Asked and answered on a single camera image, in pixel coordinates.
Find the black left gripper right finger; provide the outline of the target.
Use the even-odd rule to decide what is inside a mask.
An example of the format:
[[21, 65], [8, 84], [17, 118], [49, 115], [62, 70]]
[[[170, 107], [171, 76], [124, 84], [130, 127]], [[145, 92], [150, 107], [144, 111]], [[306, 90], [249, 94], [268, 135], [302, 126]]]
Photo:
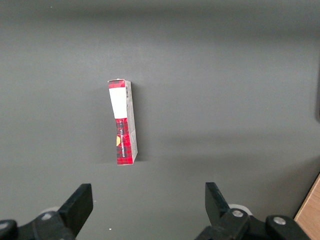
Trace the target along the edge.
[[263, 222], [255, 219], [243, 206], [229, 205], [214, 182], [205, 184], [205, 210], [210, 226], [197, 240], [264, 240]]

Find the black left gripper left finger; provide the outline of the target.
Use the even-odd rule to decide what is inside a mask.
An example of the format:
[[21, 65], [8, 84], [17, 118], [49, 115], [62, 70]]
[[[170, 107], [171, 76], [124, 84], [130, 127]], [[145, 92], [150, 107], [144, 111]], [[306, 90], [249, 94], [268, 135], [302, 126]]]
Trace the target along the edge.
[[19, 240], [75, 240], [93, 210], [92, 185], [81, 184], [56, 211], [46, 211], [17, 230]]

